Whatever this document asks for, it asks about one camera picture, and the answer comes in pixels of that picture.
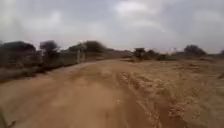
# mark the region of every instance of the cloud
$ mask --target cloud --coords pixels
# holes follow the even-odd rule
[[[154,27],[162,30],[162,26],[153,17],[156,9],[137,1],[121,1],[114,7],[117,17],[128,27]]]
[[[62,48],[96,39],[119,49],[224,48],[223,0],[1,0],[0,40]]]
[[[25,24],[27,29],[44,31],[44,30],[54,29],[58,27],[58,25],[60,25],[61,23],[62,23],[61,12],[53,11],[48,16],[27,19]]]

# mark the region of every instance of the treeline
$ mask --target treeline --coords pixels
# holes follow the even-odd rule
[[[76,53],[79,50],[85,53],[91,53],[95,56],[100,56],[100,54],[106,50],[106,47],[98,41],[85,41],[71,46],[66,50],[61,50],[55,41],[49,40],[41,42],[37,50],[31,43],[24,41],[8,42],[0,44],[0,66],[16,68],[18,66],[35,66],[39,65],[39,63],[49,65],[50,63],[56,63],[55,61],[58,61],[57,63],[62,63],[66,58],[65,54],[71,56],[70,59],[74,60],[72,62],[74,64],[77,57]]]
[[[178,59],[197,59],[201,57],[224,57],[224,50],[219,54],[208,54],[197,45],[187,45],[183,51],[174,51],[170,54],[162,54],[152,49],[146,51],[145,48],[135,48],[133,53],[137,60],[178,60]]]
[[[85,41],[65,50],[53,40],[40,42],[38,48],[24,41],[1,43],[0,82],[77,64],[78,53],[85,54],[85,61],[97,60],[105,51],[98,41]]]

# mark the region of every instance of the bush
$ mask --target bush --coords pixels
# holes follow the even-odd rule
[[[185,49],[184,52],[186,55],[190,56],[203,56],[206,55],[206,52],[199,48],[197,45],[188,45]]]

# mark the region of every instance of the dry field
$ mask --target dry field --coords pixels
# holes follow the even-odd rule
[[[15,128],[222,128],[224,61],[108,60],[0,85]]]

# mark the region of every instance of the dirt road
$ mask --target dirt road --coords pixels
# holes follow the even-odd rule
[[[221,128],[219,63],[102,61],[0,85],[15,128]]]
[[[6,83],[0,101],[16,128],[146,128],[147,115],[107,63]]]

